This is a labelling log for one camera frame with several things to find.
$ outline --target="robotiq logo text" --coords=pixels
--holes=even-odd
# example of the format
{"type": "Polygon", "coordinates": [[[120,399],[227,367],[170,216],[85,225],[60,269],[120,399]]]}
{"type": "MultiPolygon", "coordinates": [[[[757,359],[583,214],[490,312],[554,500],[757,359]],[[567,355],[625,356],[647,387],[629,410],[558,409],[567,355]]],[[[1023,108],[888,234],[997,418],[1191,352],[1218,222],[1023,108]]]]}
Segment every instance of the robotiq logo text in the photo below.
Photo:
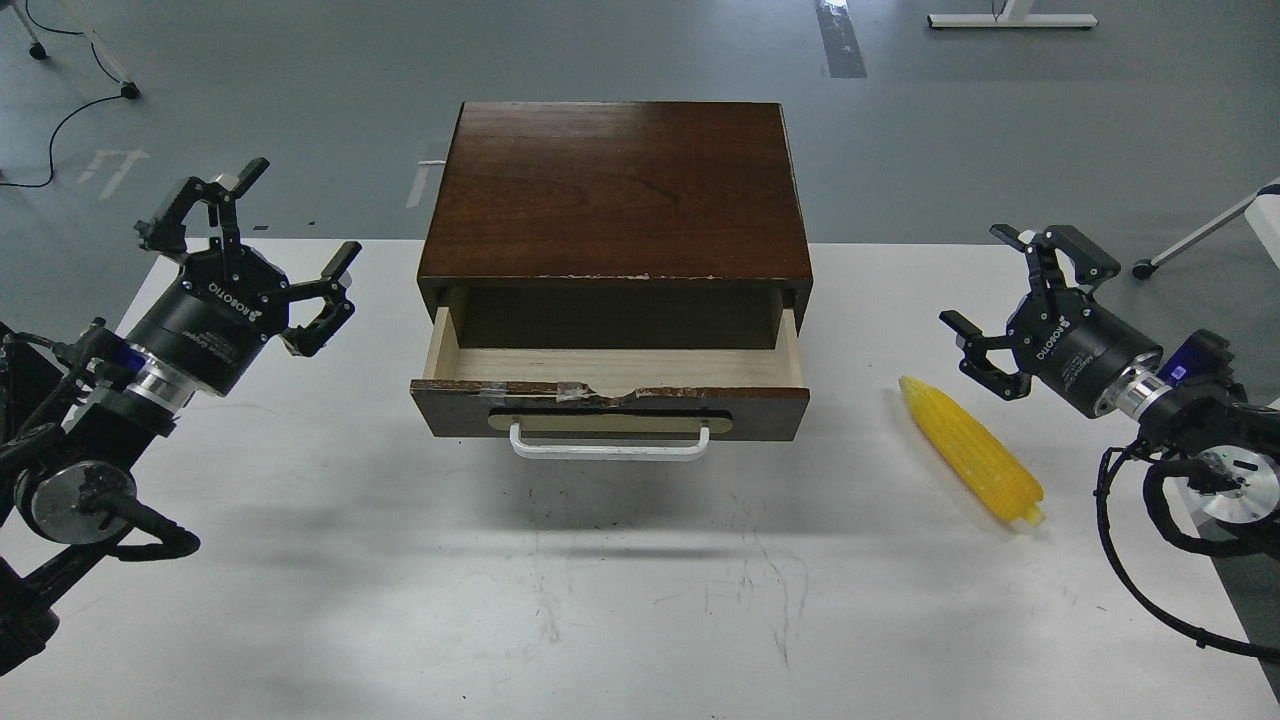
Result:
{"type": "Polygon", "coordinates": [[[248,318],[248,322],[251,322],[251,323],[255,322],[255,320],[257,320],[262,315],[261,310],[253,310],[248,305],[244,305],[243,302],[241,302],[239,300],[237,300],[234,295],[232,295],[230,292],[223,290],[215,282],[209,283],[209,292],[212,292],[219,300],[221,300],[223,302],[225,302],[232,310],[236,310],[237,313],[239,313],[239,314],[244,315],[246,318],[248,318]]]}
{"type": "Polygon", "coordinates": [[[1048,336],[1048,340],[1044,341],[1044,347],[1042,347],[1041,351],[1036,354],[1036,359],[1043,360],[1048,357],[1048,354],[1053,350],[1053,346],[1057,345],[1057,341],[1062,340],[1062,333],[1065,333],[1070,327],[1071,327],[1070,320],[1068,320],[1065,316],[1059,315],[1057,327],[1053,328],[1053,334],[1048,336]]]}

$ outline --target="white drawer handle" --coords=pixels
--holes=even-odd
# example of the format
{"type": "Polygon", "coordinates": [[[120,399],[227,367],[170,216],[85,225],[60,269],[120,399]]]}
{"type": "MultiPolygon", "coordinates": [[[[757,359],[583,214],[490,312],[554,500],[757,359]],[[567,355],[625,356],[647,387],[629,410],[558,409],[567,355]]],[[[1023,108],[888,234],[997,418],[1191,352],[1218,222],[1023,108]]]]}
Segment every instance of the white drawer handle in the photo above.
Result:
{"type": "Polygon", "coordinates": [[[712,429],[703,423],[698,430],[698,445],[675,447],[616,445],[529,445],[520,437],[520,421],[511,423],[511,447],[516,455],[530,460],[696,460],[707,452],[712,442],[712,429]]]}

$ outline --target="wooden box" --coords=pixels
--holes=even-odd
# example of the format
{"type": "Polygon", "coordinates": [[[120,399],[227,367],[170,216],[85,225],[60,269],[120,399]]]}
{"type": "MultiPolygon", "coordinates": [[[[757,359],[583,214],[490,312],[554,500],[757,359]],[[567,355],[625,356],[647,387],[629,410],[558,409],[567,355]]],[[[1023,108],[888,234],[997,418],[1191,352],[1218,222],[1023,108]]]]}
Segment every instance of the wooden box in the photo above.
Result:
{"type": "Polygon", "coordinates": [[[792,439],[813,270],[782,109],[467,102],[417,272],[442,437],[792,439]]]}

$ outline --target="wooden top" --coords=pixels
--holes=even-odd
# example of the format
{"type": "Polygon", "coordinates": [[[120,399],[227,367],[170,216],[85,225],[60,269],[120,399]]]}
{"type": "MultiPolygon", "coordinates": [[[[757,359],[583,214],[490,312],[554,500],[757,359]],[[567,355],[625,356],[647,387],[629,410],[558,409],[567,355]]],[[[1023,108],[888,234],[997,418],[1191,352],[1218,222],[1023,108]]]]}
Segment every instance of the wooden top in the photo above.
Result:
{"type": "Polygon", "coordinates": [[[467,102],[419,268],[424,292],[812,277],[782,109],[751,102],[467,102]]]}

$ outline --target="yellow corn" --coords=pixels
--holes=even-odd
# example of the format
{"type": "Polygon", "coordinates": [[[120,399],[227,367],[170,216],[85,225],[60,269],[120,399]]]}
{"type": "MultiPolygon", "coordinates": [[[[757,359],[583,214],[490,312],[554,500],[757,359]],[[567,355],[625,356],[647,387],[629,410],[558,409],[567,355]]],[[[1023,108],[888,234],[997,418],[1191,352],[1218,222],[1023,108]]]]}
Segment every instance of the yellow corn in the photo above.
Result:
{"type": "Polygon", "coordinates": [[[916,378],[902,375],[897,384],[911,419],[988,510],[1005,523],[1021,518],[1041,524],[1044,515],[1036,503],[1044,500],[1044,491],[982,423],[945,392],[916,378]]]}

